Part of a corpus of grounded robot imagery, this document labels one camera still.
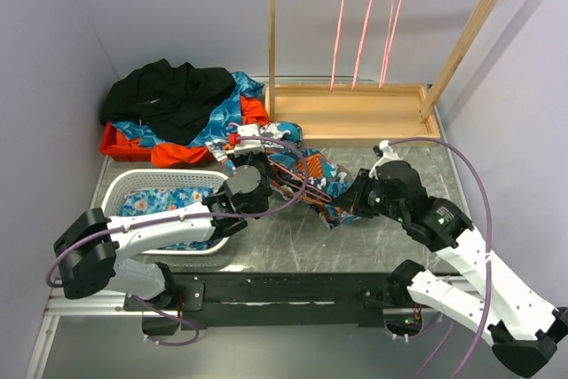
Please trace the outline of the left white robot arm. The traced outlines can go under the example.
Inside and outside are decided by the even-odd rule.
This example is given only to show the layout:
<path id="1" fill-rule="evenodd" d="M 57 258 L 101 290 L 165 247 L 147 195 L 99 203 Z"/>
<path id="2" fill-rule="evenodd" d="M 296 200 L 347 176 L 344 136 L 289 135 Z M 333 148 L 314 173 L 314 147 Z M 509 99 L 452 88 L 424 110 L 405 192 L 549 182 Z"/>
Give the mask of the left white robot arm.
<path id="1" fill-rule="evenodd" d="M 177 287 L 169 267 L 135 257 L 184 241 L 231 237 L 249 218 L 265 213 L 272 193 L 267 155 L 234 161 L 234 173 L 216 192 L 180 209 L 137 217 L 107 217 L 100 208 L 82 213 L 53 245 L 65 297 L 82 299 L 106 289 L 134 294 L 159 310 L 172 306 Z"/>

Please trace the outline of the blue orange patterned shorts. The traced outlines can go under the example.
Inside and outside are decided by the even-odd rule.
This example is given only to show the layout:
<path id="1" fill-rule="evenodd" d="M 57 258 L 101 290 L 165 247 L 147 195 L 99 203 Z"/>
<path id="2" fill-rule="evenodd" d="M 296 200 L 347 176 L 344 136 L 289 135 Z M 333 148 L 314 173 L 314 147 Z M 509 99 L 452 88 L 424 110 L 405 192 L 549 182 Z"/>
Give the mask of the blue orange patterned shorts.
<path id="1" fill-rule="evenodd" d="M 331 201 L 344 193 L 354 181 L 352 174 L 342 165 L 332 163 L 323 153 L 314 148 L 303 148 L 302 128 L 292 122 L 268 122 L 260 127 L 264 137 L 283 140 L 295 146 L 306 163 L 296 154 L 273 142 L 263 142 L 268 162 L 271 165 L 271 189 L 283 199 L 289 200 L 300 188 L 304 174 L 309 182 L 300 201 L 310 205 L 331 230 L 339 225 L 358 219 L 345 210 L 334 207 Z"/>

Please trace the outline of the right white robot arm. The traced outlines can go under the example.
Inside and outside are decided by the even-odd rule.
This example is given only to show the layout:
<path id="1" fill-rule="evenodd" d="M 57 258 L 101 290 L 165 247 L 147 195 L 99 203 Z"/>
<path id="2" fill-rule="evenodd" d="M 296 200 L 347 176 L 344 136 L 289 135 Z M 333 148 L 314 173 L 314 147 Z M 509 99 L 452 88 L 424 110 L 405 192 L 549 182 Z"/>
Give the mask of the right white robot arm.
<path id="1" fill-rule="evenodd" d="M 497 255 L 472 221 L 453 202 L 430 196 L 407 162 L 362 169 L 336 201 L 364 218 L 387 217 L 406 234 L 449 263 L 475 290 L 464 292 L 406 260 L 390 275 L 380 301 L 398 306 L 429 306 L 480 332 L 494 356 L 509 371 L 534 377 L 567 336 L 567 310 L 531 290 Z"/>

